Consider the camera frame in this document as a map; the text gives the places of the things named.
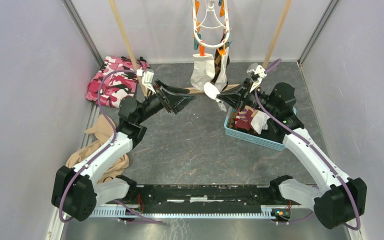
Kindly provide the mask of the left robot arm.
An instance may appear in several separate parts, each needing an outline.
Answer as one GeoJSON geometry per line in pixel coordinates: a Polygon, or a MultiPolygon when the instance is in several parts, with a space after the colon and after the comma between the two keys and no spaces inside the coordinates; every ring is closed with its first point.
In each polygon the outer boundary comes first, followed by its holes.
{"type": "Polygon", "coordinates": [[[123,155],[133,150],[144,138],[147,128],[142,126],[161,110],[178,114],[196,97],[189,90],[172,87],[157,80],[155,92],[140,102],[127,97],[120,102],[119,124],[113,134],[95,152],[73,167],[62,166],[55,175],[51,203],[58,208],[60,221],[84,221],[95,210],[108,202],[122,200],[133,203],[137,190],[123,178],[115,177],[100,183],[104,173],[123,155]]]}

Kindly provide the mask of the white plastic clip hanger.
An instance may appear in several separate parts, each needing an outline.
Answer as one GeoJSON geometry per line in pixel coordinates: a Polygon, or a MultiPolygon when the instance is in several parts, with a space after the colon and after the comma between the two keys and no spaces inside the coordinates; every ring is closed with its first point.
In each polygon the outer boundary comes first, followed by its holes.
{"type": "Polygon", "coordinates": [[[224,55],[230,45],[229,6],[226,0],[191,0],[193,48],[204,57],[207,49],[220,50],[224,55]],[[221,32],[219,42],[206,42],[204,33],[221,32]]]}

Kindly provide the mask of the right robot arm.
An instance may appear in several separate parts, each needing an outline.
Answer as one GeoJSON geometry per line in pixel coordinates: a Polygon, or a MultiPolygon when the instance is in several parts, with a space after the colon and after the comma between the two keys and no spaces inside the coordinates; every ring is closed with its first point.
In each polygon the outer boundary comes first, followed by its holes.
{"type": "Polygon", "coordinates": [[[351,178],[342,171],[314,142],[293,111],[296,103],[294,87],[280,82],[267,94],[248,78],[231,90],[216,90],[211,97],[236,110],[250,107],[265,113],[269,117],[268,131],[282,138],[285,148],[295,155],[314,179],[316,186],[303,184],[289,175],[277,177],[270,182],[268,191],[273,203],[296,202],[313,211],[327,229],[339,225],[355,231],[361,228],[367,185],[361,178],[351,178]]]}

